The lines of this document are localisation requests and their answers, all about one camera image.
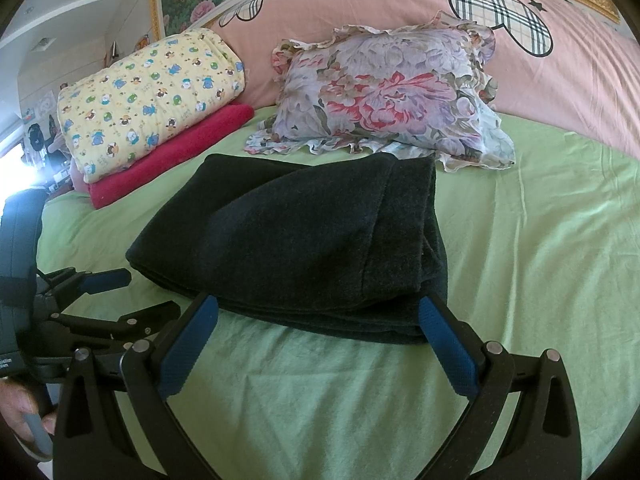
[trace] black folded clothing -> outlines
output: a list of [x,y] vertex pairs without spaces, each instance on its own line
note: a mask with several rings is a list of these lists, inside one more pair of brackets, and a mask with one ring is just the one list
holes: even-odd
[[127,251],[186,296],[311,332],[423,343],[417,304],[447,296],[434,160],[380,153],[303,166],[209,155]]

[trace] ceiling vent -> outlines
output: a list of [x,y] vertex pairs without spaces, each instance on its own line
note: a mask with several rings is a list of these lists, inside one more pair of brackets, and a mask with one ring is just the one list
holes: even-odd
[[42,38],[35,46],[31,49],[32,52],[44,52],[47,50],[51,43],[56,41],[56,38]]

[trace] human hand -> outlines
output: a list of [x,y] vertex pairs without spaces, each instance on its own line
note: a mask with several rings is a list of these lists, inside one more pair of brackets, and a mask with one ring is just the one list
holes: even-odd
[[[11,379],[0,379],[0,414],[17,436],[25,442],[33,442],[33,434],[24,420],[25,413],[38,413],[38,404],[22,384]],[[53,434],[56,427],[56,412],[42,419],[47,433]]]

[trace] plaid cloud patch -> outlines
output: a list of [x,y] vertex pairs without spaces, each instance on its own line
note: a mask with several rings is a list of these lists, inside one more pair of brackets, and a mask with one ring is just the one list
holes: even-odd
[[238,20],[242,22],[250,22],[258,15],[258,12],[260,12],[260,10],[262,9],[263,1],[264,0],[245,0],[244,2],[240,2],[239,4],[234,5],[222,16],[220,16],[218,25],[220,27],[224,27],[234,17],[238,18]]
[[548,27],[520,0],[449,0],[449,5],[461,20],[504,28],[532,56],[545,57],[553,50]]

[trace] bright window light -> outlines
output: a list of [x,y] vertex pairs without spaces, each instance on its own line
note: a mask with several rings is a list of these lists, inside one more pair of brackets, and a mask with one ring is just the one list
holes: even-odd
[[23,154],[22,146],[18,144],[0,158],[0,210],[4,210],[7,197],[36,182],[36,169],[20,160]]

